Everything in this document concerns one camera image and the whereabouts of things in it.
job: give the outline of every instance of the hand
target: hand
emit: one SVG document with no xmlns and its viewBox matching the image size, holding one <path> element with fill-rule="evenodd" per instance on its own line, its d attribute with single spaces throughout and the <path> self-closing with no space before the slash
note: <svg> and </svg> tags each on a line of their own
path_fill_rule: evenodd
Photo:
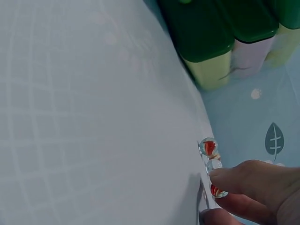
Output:
<svg viewBox="0 0 300 225">
<path fill-rule="evenodd" d="M 229 194 L 216 199 L 223 209 L 201 213 L 205 225 L 241 225 L 228 212 L 261 225 L 300 224 L 300 168 L 250 160 L 213 170 L 210 180 Z"/>
</svg>

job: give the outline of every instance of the green cap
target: green cap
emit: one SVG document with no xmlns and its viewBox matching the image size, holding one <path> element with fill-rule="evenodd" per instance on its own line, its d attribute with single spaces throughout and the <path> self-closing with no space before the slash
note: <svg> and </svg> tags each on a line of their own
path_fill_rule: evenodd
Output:
<svg viewBox="0 0 300 225">
<path fill-rule="evenodd" d="M 235 38 L 253 43 L 273 37 L 279 24 L 261 0 L 215 0 Z"/>
<path fill-rule="evenodd" d="M 175 47 L 190 62 L 202 62 L 229 52 L 234 37 L 212 0 L 157 0 Z"/>
<path fill-rule="evenodd" d="M 300 28 L 300 0 L 264 0 L 279 22 L 288 29 Z"/>
</svg>

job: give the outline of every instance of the fingernail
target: fingernail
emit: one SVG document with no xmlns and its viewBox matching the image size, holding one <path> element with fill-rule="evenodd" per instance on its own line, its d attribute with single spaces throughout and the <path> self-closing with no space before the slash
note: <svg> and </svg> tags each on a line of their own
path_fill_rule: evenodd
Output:
<svg viewBox="0 0 300 225">
<path fill-rule="evenodd" d="M 204 225 L 204 214 L 211 209 L 205 209 L 202 212 L 199 212 L 199 223 L 200 225 Z"/>
<path fill-rule="evenodd" d="M 210 173 L 209 173 L 209 176 L 210 177 L 216 177 L 216 176 L 219 176 L 225 172 L 227 172 L 228 169 L 227 168 L 218 168 L 218 169 L 214 169 L 212 170 Z"/>
</svg>

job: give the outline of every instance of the leaf pattern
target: leaf pattern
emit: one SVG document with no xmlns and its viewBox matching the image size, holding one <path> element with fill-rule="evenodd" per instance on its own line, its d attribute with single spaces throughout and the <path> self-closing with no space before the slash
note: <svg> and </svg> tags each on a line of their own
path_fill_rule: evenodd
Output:
<svg viewBox="0 0 300 225">
<path fill-rule="evenodd" d="M 282 151 L 284 143 L 285 139 L 282 131 L 276 123 L 272 123 L 266 134 L 265 148 L 270 155 L 274 155 L 274 161 L 276 160 L 277 154 Z"/>
</svg>

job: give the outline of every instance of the grid pattern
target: grid pattern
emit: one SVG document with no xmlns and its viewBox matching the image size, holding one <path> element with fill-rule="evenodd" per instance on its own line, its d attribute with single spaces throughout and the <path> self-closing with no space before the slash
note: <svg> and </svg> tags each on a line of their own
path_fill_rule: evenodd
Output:
<svg viewBox="0 0 300 225">
<path fill-rule="evenodd" d="M 153 183 L 164 182 L 164 173 L 156 179 L 151 172 L 153 164 L 159 173 L 163 159 L 177 154 L 180 161 L 169 166 L 183 162 L 185 172 L 199 169 L 192 166 L 197 161 L 189 161 L 193 154 L 181 153 L 185 142 L 167 135 L 169 129 L 194 124 L 189 119 L 174 123 L 179 116 L 195 115 L 195 107 L 173 117 L 164 108 L 168 102 L 176 111 L 178 105 L 192 105 L 189 90 L 181 88 L 180 66 L 163 69 L 178 62 L 170 40 L 158 24 L 153 32 L 159 37 L 147 30 L 155 20 L 141 3 L 135 1 L 150 23 L 137 21 L 141 15 L 125 2 L 131 17 L 123 23 L 118 1 L 105 3 L 0 1 L 0 224 L 158 224 L 164 215 L 142 223 L 147 212 L 141 204 L 156 204 L 143 198 L 157 189 Z M 170 58 L 159 55 L 157 38 Z M 158 77 L 152 75 L 174 72 L 178 76 L 172 79 L 181 85 L 164 93 L 165 84 L 170 88 L 165 77 L 159 78 L 163 85 L 154 87 Z M 170 98 L 174 93 L 179 98 Z M 156 105 L 165 116 L 158 116 Z M 194 142 L 196 127 L 193 134 L 177 135 Z M 160 156 L 155 148 L 162 143 L 169 151 Z M 175 190 L 170 197 L 181 195 L 181 189 Z"/>
</svg>

